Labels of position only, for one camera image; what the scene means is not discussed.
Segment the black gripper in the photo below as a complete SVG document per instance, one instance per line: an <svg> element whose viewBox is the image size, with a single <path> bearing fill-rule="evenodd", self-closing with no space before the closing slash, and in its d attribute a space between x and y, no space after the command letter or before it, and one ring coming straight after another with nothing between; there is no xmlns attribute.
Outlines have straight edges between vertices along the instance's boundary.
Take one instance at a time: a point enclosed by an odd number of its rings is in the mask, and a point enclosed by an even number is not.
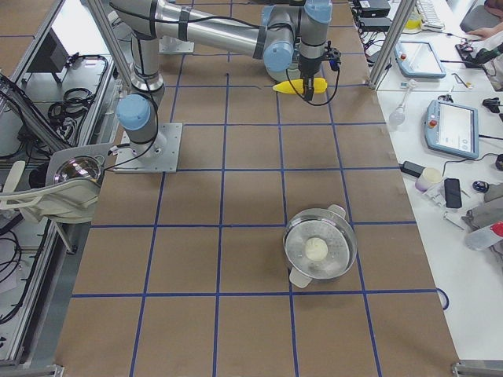
<svg viewBox="0 0 503 377"><path fill-rule="evenodd" d="M311 101L314 95L314 76L320 71L325 56L326 41L310 44L301 41L299 45L299 72L303 79L303 98Z"/></svg>

